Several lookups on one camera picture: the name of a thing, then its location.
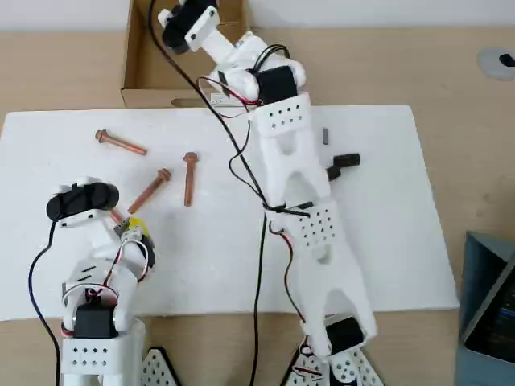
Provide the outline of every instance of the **yellow component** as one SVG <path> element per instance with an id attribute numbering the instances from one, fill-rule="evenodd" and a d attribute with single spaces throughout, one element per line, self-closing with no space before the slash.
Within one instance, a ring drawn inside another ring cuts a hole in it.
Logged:
<path id="1" fill-rule="evenodd" d="M 129 218 L 129 227 L 127 229 L 132 229 L 132 228 L 136 228 L 136 227 L 140 227 L 142 229 L 143 235 L 150 239 L 150 233 L 148 232 L 148 229 L 146 228 L 145 223 L 137 217 L 130 217 Z"/>

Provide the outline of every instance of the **perforated panel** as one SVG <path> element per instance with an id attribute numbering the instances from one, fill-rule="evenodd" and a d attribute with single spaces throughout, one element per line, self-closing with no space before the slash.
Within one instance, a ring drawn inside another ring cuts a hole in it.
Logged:
<path id="1" fill-rule="evenodd" d="M 64 339 L 62 368 L 68 374 L 112 375 L 123 372 L 129 340 Z"/>
<path id="2" fill-rule="evenodd" d="M 253 123 L 264 137 L 275 137 L 299 127 L 311 128 L 311 102 L 307 93 L 262 106 L 253 112 Z"/>
<path id="3" fill-rule="evenodd" d="M 343 234 L 334 201 L 314 206 L 307 213 L 311 217 L 289 216 L 288 231 L 305 248 L 317 248 L 332 244 Z"/>
<path id="4" fill-rule="evenodd" d="M 142 386 L 179 386 L 160 350 L 150 350 L 143 360 Z"/>
<path id="5" fill-rule="evenodd" d="M 342 352 L 331 357 L 333 381 L 342 385 L 356 384 L 358 386 L 384 386 L 366 356 L 360 349 Z M 322 372 L 322 376 L 310 374 L 307 371 Z M 289 369 L 290 375 L 284 386 L 328 386 L 329 366 L 322 363 L 317 357 L 300 355 L 293 367 Z"/>

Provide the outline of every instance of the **mounting hole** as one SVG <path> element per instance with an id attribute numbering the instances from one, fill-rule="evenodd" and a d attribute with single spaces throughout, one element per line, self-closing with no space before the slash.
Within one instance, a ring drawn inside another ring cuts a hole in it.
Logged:
<path id="1" fill-rule="evenodd" d="M 499 56 L 499 61 L 506 67 L 515 67 L 515 59 L 510 54 Z"/>

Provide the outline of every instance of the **white wall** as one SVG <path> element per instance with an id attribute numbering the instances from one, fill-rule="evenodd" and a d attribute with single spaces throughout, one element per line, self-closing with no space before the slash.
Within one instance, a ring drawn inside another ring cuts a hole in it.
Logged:
<path id="1" fill-rule="evenodd" d="M 515 25 L 515 0 L 249 2 L 258 27 Z M 0 30 L 123 29 L 128 4 L 129 0 L 0 0 Z"/>

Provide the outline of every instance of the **screw head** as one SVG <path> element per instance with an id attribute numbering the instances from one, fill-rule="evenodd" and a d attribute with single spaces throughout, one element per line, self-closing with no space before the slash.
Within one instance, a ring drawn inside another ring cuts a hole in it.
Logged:
<path id="1" fill-rule="evenodd" d="M 168 171 L 168 169 L 159 169 L 158 170 L 158 177 L 160 179 L 163 179 L 165 181 L 170 181 L 171 173 Z"/>
<path id="2" fill-rule="evenodd" d="M 197 163 L 199 161 L 199 156 L 193 151 L 188 151 L 184 155 L 184 161 L 186 161 L 186 163 Z"/>
<path id="3" fill-rule="evenodd" d="M 95 134 L 95 138 L 97 139 L 97 141 L 102 143 L 105 140 L 104 139 L 105 135 L 107 135 L 107 130 L 98 130 L 97 133 Z"/>

